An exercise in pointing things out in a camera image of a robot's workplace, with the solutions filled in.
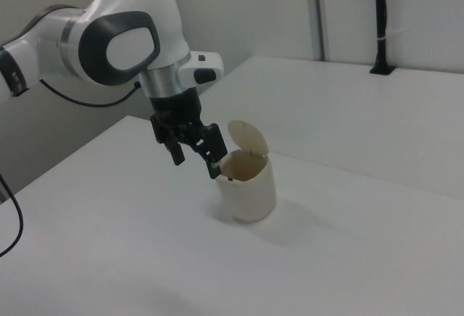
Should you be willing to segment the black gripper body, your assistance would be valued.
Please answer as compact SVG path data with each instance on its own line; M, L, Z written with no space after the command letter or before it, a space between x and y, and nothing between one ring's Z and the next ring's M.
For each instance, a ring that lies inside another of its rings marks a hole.
M164 98L150 98L154 116L162 125L202 125L201 102L196 89Z

